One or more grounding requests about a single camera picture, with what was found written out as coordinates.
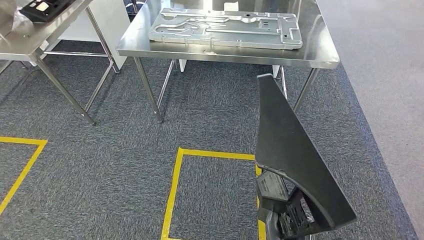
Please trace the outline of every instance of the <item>gray floor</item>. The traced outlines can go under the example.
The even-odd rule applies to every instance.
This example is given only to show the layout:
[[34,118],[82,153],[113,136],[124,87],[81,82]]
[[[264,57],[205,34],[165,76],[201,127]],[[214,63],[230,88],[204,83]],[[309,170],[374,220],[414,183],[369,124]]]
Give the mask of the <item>gray floor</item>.
[[424,1],[318,3],[384,162],[424,239]]
[[[107,66],[85,57],[48,56],[46,62],[84,103]],[[169,61],[143,63],[158,93]],[[271,71],[189,61],[184,73],[172,73],[165,122],[157,124],[129,59],[107,79],[91,110],[97,125],[90,126],[42,72],[13,63],[0,75],[0,136],[48,144],[0,215],[0,239],[160,239],[177,148],[254,154],[256,75]],[[308,72],[286,68],[291,104]],[[299,118],[358,214],[356,223],[320,239],[417,239],[342,65],[320,73]],[[0,180],[14,179],[16,161],[32,151],[1,144]],[[170,237],[256,239],[253,163],[183,161]]]

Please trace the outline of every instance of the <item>gray carpet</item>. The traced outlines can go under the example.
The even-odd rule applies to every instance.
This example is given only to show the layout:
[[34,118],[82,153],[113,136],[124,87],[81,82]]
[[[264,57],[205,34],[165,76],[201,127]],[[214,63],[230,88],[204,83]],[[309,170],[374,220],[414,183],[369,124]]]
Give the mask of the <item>gray carpet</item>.
[[[81,48],[99,46],[59,46]],[[45,61],[81,103],[107,66],[105,59],[87,57],[52,55]],[[142,61],[157,95],[169,60]],[[271,71],[264,65],[188,61],[184,73],[171,74],[165,121],[157,124],[128,59],[120,74],[107,78],[90,111],[97,125],[90,126],[41,71],[14,62],[0,75],[0,136],[48,144],[0,215],[0,239],[160,239],[178,147],[254,154],[256,76]],[[285,69],[290,104],[308,72]],[[349,87],[342,65],[321,71],[298,114],[358,214],[356,223],[319,239],[417,239]],[[22,167],[16,161],[34,149],[2,144],[0,150],[4,194]],[[185,156],[169,236],[256,239],[250,164]]]

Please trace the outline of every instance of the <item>black tray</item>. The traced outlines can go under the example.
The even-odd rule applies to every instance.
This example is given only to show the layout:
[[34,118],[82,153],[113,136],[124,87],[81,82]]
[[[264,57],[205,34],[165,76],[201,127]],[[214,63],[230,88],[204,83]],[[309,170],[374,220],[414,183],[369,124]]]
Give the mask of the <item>black tray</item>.
[[[33,0],[19,12],[34,23],[47,23],[57,17],[75,0]],[[41,3],[48,4],[45,11],[37,10]]]

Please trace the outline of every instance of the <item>aluminum sheet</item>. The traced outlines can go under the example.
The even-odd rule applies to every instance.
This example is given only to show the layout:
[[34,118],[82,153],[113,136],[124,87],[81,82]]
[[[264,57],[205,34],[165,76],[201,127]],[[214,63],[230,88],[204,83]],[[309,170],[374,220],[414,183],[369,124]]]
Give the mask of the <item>aluminum sheet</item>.
[[293,50],[302,47],[291,13],[164,8],[150,28],[155,42]]

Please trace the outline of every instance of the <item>yellow floor tape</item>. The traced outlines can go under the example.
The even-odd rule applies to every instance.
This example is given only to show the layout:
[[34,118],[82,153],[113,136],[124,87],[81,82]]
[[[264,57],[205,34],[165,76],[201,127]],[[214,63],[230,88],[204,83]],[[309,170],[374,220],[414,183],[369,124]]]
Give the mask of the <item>yellow floor tape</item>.
[[24,180],[25,176],[30,171],[31,167],[33,166],[34,162],[40,155],[41,151],[43,150],[44,146],[47,144],[47,140],[39,140],[39,139],[28,139],[28,138],[18,138],[18,137],[8,137],[8,136],[0,136],[0,143],[10,143],[10,144],[30,144],[30,145],[38,145],[37,149],[35,150],[34,154],[29,159],[28,163],[23,168],[22,172],[17,177],[16,181],[10,188],[9,192],[7,193],[6,197],[3,199],[3,201],[0,203],[0,215],[2,215],[3,211],[5,210],[8,203],[11,201],[13,195],[15,194],[16,190],[18,190],[19,186],[21,185],[22,181]]
[[[181,240],[181,239],[169,238],[169,235],[170,235],[170,227],[171,227],[171,218],[172,218],[172,213],[173,213],[174,204],[175,204],[175,197],[177,194],[178,179],[180,177],[181,164],[183,163],[184,155],[248,160],[248,161],[255,160],[255,155],[252,155],[252,154],[183,149],[179,147],[178,152],[176,154],[175,167],[173,169],[173,175],[172,175],[171,190],[169,192],[168,202],[166,204],[165,217],[163,219],[162,234],[160,235],[160,240]],[[261,174],[261,169],[258,168],[258,166],[256,165],[255,165],[255,173],[256,173],[256,176]],[[266,240],[265,223],[258,220],[257,224],[258,224],[258,229],[257,229],[258,239]]]

